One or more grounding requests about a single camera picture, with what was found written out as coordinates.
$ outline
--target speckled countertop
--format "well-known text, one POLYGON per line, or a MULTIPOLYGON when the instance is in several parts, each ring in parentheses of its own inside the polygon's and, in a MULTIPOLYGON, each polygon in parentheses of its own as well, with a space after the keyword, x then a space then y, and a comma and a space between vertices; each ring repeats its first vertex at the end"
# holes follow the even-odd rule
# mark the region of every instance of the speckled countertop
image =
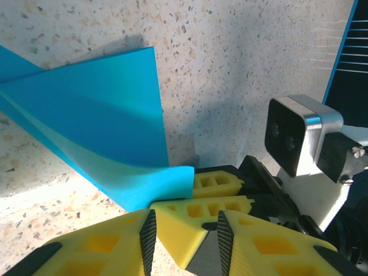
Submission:
MULTIPOLYGON (((271 172, 271 97, 321 100, 353 0, 0 0, 0 44, 44 69, 155 46, 172 165, 271 172)), ((122 214, 0 114, 0 274, 66 232, 122 214)), ((160 243, 153 275, 190 275, 160 243)))

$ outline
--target blue panel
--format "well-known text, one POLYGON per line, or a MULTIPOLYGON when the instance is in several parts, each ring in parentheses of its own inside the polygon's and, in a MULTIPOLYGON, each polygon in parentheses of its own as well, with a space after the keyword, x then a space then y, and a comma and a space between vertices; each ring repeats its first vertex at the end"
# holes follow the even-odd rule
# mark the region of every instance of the blue panel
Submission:
MULTIPOLYGON (((0 83, 13 81, 25 76, 31 76, 43 72, 33 63, 21 58, 8 49, 0 46, 0 83)), ((80 173, 83 177, 92 182, 92 179, 85 174, 72 160, 70 160, 53 142, 43 135, 33 124, 31 124, 13 105, 9 104, 3 96, 0 95, 0 111, 15 121, 24 130, 30 133, 34 138, 63 159, 69 166, 80 173)))
POLYGON ((194 168, 168 168, 153 48, 5 82, 0 97, 1 110, 126 210, 192 197, 194 168))
POLYGON ((346 29, 345 29, 344 35, 341 39, 340 48, 338 50, 338 55, 336 57, 335 63, 334 63, 333 68, 332 68, 332 72, 331 72, 331 76, 330 76, 328 84, 327 84, 326 92, 324 93, 324 97, 323 97, 323 100, 322 100, 323 104, 326 103, 327 96, 328 96, 329 90, 331 88, 332 80, 334 79, 336 68, 339 64, 340 55, 341 55, 341 52, 344 48, 344 43, 345 43, 345 40, 346 40, 346 36, 347 36, 348 31, 349 31, 350 24, 351 24, 352 18, 354 16, 355 9, 357 8, 357 4, 358 4, 358 0, 354 0, 354 3, 352 4, 352 8, 351 8, 351 13, 349 15, 349 19, 347 21, 346 29))

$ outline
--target black plastic part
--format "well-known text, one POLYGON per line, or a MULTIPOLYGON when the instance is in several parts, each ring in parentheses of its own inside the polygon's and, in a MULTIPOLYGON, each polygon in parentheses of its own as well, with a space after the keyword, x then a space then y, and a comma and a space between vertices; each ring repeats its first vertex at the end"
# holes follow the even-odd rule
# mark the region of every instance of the black plastic part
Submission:
POLYGON ((151 210, 139 232, 144 276, 150 276, 156 243, 156 213, 151 210))
POLYGON ((327 241, 325 234, 310 216, 304 214, 300 216, 298 219, 298 226, 301 227, 303 233, 327 241))
POLYGON ((281 178, 280 178, 280 177, 274 177, 274 179, 276 180, 276 182, 277 182, 280 186, 282 186, 282 180, 281 180, 281 178))
POLYGON ((218 248, 220 250, 221 271, 223 272, 223 276, 229 276, 234 232, 223 211, 218 213, 218 217, 217 238, 219 243, 218 248))
POLYGON ((259 214, 265 214, 270 221, 270 218, 278 218, 280 223, 293 222, 296 223, 298 216, 291 210, 291 208, 283 204, 279 198, 271 194, 251 194, 248 196, 249 199, 254 199, 252 203, 252 210, 249 213, 251 216, 260 217, 259 214))
POLYGON ((264 219, 264 214, 268 217, 276 217, 281 223, 289 222, 289 228, 293 228, 292 223, 296 223, 300 213, 288 194, 279 188, 278 182, 267 171, 267 169, 255 157, 247 155, 239 167, 239 171, 248 175, 259 187, 259 193, 252 194, 247 189, 241 188, 238 195, 253 198, 256 204, 250 215, 264 219))
POLYGON ((59 242, 49 243, 33 250, 27 257, 17 263, 3 276, 32 276, 51 257, 62 248, 59 242))
POLYGON ((360 221, 364 222, 366 225, 368 224, 368 196, 359 200, 355 206, 355 215, 360 219, 360 221))
POLYGON ((217 223, 204 223, 202 227, 208 233, 185 269, 197 276, 222 276, 217 223))
POLYGON ((318 168, 335 183, 341 182, 343 178, 352 179, 368 165, 367 155, 354 157, 354 147, 361 148, 362 145, 341 132, 326 134, 317 162, 318 168))
POLYGON ((352 209, 342 208, 325 234, 344 258, 368 274, 368 226, 352 209))
POLYGON ((270 101, 264 145, 275 161, 295 177, 305 136, 305 122, 275 99, 270 101), (273 129, 277 125, 278 134, 273 129), (288 146, 293 140, 293 147, 288 146))
POLYGON ((194 170, 195 174, 208 173, 211 171, 226 171, 232 175, 235 175, 238 179, 244 181, 243 188, 247 193, 259 193, 258 185, 249 177, 247 173, 243 173, 236 167, 231 165, 210 167, 210 168, 197 168, 194 170))
POLYGON ((364 276, 365 274, 357 269, 347 259, 344 259, 338 252, 323 246, 314 246, 315 250, 322 258, 334 267, 342 276, 364 276))

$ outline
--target yellow foam pad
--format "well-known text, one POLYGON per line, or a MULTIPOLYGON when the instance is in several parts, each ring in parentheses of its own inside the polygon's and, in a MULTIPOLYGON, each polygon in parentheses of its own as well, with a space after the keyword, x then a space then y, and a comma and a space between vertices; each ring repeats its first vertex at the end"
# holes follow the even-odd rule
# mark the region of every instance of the yellow foam pad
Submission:
POLYGON ((145 222, 145 227, 154 227, 150 211, 138 210, 50 240, 47 244, 63 246, 34 275, 144 276, 140 231, 145 222))
POLYGON ((225 244, 222 248, 220 245, 221 252, 226 251, 229 240, 223 238, 223 216, 234 236, 230 276, 340 275, 313 248, 323 246, 336 251, 331 244, 240 212, 224 211, 219 215, 219 242, 225 244))
POLYGON ((249 213, 252 202, 246 196, 198 198, 154 202, 151 208, 156 211, 158 238, 185 269, 207 234, 202 224, 216 222, 220 210, 249 213))
POLYGON ((226 171, 201 172, 194 175, 193 198, 236 196, 242 183, 226 171))

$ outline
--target black serrated strip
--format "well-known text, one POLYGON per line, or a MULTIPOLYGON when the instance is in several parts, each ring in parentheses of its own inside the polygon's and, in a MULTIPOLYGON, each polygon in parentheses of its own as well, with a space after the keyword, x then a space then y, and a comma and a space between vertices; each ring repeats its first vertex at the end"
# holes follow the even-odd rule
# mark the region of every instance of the black serrated strip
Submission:
POLYGON ((355 267, 351 262, 338 252, 323 246, 314 246, 314 249, 320 256, 336 269, 342 276, 364 276, 366 275, 360 269, 355 267))
POLYGON ((144 275, 150 276, 154 261, 156 243, 156 213, 150 210, 140 232, 140 249, 142 252, 144 275))
POLYGON ((223 276, 229 276, 234 233, 223 211, 218 214, 217 239, 223 276))
POLYGON ((49 259, 51 259, 51 257, 54 256, 54 254, 56 254, 62 248, 62 246, 63 245, 57 241, 35 249, 3 276, 33 275, 49 259))

